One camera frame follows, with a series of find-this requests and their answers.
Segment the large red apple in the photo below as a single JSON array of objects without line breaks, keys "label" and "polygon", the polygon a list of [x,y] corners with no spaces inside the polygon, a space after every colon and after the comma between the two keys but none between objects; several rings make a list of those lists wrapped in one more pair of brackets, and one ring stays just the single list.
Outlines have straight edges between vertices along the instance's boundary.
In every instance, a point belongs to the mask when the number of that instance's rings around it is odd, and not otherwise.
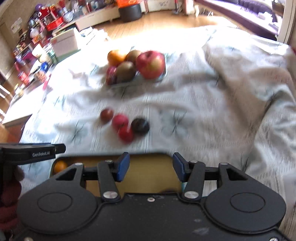
[{"label": "large red apple", "polygon": [[136,68],[144,79],[159,78],[165,69],[165,56],[157,51],[146,51],[136,59]]}]

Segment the pink radish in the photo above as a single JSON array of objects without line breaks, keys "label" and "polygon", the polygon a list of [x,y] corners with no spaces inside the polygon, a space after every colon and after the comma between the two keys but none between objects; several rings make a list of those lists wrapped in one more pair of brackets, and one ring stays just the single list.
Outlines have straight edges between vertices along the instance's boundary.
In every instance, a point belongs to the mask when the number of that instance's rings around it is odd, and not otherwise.
[{"label": "pink radish", "polygon": [[125,114],[117,114],[113,117],[111,125],[114,130],[118,131],[121,127],[128,126],[129,119]]}]

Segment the small red tomato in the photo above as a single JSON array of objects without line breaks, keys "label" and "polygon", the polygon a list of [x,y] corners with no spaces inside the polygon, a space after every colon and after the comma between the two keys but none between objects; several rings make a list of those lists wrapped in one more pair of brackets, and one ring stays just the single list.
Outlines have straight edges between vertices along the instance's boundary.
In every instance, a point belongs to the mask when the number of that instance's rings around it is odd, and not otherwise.
[{"label": "small red tomato", "polygon": [[134,140],[134,133],[129,126],[123,126],[119,128],[118,137],[124,143],[131,143]]}]

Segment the brown kiwi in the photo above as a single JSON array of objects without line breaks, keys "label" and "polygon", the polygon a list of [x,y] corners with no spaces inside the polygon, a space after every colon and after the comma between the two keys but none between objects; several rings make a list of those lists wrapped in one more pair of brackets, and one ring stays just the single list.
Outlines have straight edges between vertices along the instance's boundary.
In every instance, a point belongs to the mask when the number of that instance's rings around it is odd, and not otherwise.
[{"label": "brown kiwi", "polygon": [[142,52],[139,50],[132,50],[126,55],[125,61],[132,62],[135,65],[137,58],[138,58],[138,56],[140,56],[141,53]]},{"label": "brown kiwi", "polygon": [[117,82],[130,82],[135,77],[137,69],[131,61],[125,61],[116,68]]}]

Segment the orange crate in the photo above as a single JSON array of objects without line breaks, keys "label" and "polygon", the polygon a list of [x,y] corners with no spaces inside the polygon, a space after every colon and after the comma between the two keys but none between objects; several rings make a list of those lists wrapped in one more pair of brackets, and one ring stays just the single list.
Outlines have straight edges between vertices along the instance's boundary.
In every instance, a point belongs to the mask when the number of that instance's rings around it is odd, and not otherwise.
[{"label": "orange crate", "polygon": [[140,4],[140,0],[116,0],[116,2],[119,8]]}]

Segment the white cardboard box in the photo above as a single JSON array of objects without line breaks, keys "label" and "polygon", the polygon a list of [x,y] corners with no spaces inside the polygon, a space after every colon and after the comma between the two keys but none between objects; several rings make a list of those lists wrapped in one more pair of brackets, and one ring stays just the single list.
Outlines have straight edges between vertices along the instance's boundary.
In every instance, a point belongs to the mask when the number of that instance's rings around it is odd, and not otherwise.
[{"label": "white cardboard box", "polygon": [[83,37],[76,28],[72,28],[51,38],[50,43],[56,57],[60,58],[81,50]]}]

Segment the white low cabinet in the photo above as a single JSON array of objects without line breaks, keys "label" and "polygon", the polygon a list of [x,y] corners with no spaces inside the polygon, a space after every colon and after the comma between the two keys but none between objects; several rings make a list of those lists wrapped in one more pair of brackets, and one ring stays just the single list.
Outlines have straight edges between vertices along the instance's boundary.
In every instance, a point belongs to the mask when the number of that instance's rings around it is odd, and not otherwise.
[{"label": "white low cabinet", "polygon": [[108,7],[93,11],[75,21],[78,31],[107,22],[120,17],[118,7]]}]

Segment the gold metal tray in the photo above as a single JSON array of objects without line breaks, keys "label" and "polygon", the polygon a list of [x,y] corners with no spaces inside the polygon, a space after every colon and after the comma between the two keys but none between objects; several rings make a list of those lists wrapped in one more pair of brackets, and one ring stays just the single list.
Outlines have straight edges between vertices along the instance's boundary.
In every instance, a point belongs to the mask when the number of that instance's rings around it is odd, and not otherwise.
[{"label": "gold metal tray", "polygon": [[[61,156],[57,158],[49,176],[55,175],[55,164],[63,162],[63,167],[83,163],[85,167],[95,167],[105,160],[115,161],[119,155]],[[130,154],[130,166],[122,182],[116,183],[120,196],[126,193],[167,193],[182,191],[171,156],[163,153]]]}]

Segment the dark red plum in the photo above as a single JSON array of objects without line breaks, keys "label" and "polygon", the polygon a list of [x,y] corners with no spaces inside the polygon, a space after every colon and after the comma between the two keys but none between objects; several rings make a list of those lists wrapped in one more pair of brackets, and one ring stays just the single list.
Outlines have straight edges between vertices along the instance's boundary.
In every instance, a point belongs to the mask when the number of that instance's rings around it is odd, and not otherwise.
[{"label": "dark red plum", "polygon": [[112,108],[105,108],[100,112],[100,120],[103,123],[108,123],[113,119],[114,111]]}]

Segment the dark plum on plate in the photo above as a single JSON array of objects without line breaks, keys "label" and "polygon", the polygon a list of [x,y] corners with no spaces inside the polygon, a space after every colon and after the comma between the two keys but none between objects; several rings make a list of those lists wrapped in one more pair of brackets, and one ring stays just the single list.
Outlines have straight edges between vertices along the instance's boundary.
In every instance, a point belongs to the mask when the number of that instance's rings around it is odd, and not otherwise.
[{"label": "dark plum on plate", "polygon": [[117,76],[116,74],[109,74],[106,76],[106,85],[111,86],[117,83]]}]

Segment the back brown kiwi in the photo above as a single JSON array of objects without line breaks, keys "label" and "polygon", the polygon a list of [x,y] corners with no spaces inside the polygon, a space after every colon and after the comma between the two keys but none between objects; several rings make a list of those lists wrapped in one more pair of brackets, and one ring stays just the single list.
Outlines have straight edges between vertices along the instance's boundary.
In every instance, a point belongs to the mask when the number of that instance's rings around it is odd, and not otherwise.
[{"label": "back brown kiwi", "polygon": [[137,58],[138,58],[138,56],[140,56],[141,53],[142,52],[139,50],[132,50],[126,55],[125,61],[132,62],[135,65]]}]

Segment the front brown kiwi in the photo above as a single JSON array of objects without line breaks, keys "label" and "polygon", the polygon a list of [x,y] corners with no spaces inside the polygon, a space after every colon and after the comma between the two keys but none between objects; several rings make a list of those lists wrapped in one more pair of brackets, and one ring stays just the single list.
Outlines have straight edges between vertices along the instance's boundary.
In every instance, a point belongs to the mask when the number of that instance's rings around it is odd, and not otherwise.
[{"label": "front brown kiwi", "polygon": [[117,82],[130,82],[135,77],[137,69],[131,61],[125,61],[116,68]]}]

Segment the yellow orange tomato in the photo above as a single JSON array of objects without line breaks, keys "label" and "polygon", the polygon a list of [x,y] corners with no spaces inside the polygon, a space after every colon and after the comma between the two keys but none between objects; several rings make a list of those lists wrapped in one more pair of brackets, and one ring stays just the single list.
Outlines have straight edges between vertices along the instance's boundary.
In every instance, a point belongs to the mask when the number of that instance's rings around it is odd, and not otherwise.
[{"label": "yellow orange tomato", "polygon": [[53,166],[53,173],[57,174],[68,168],[68,164],[65,161],[57,161]]}]

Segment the red plum on plate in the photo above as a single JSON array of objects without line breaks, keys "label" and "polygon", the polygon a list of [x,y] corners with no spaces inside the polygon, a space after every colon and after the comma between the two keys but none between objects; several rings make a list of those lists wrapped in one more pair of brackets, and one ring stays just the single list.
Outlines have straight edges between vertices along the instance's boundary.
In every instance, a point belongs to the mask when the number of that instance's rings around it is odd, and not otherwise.
[{"label": "red plum on plate", "polygon": [[115,66],[108,66],[106,71],[106,78],[112,78],[116,75],[116,67]]}]

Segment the black round ottoman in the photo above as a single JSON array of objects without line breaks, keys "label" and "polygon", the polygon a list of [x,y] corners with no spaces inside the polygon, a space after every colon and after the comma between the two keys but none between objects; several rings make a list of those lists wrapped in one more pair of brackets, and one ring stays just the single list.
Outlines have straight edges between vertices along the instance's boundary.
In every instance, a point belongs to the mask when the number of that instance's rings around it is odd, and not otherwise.
[{"label": "black round ottoman", "polygon": [[142,17],[140,4],[126,6],[124,8],[119,8],[118,10],[121,20],[125,23],[139,20]]}]

